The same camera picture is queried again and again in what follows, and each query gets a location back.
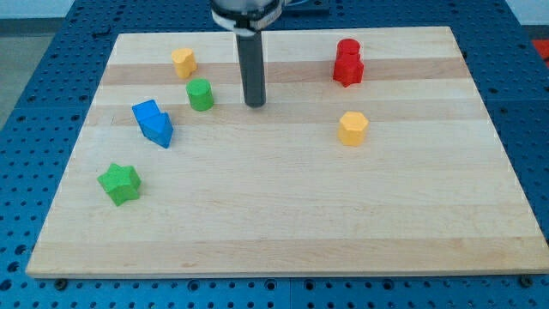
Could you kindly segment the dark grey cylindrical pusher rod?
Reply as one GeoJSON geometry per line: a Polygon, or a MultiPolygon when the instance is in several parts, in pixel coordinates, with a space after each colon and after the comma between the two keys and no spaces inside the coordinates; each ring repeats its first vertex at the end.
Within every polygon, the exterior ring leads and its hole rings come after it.
{"type": "Polygon", "coordinates": [[[262,33],[238,35],[237,50],[244,103],[251,108],[262,107],[266,103],[262,33]]]}

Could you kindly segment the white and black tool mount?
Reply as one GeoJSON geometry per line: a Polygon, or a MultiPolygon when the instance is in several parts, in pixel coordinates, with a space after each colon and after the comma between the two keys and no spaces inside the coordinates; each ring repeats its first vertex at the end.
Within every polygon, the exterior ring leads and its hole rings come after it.
{"type": "Polygon", "coordinates": [[[211,0],[213,20],[239,36],[253,36],[274,23],[285,8],[284,0],[211,0]]]}

